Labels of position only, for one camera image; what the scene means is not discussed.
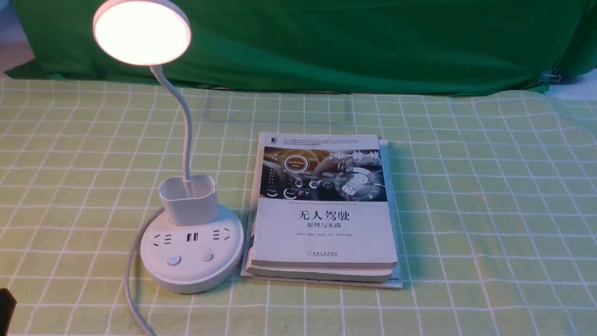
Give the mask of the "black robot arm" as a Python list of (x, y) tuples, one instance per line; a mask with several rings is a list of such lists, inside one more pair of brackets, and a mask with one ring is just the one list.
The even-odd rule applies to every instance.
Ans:
[(7, 336), (17, 300), (7, 288), (0, 289), (0, 335)]

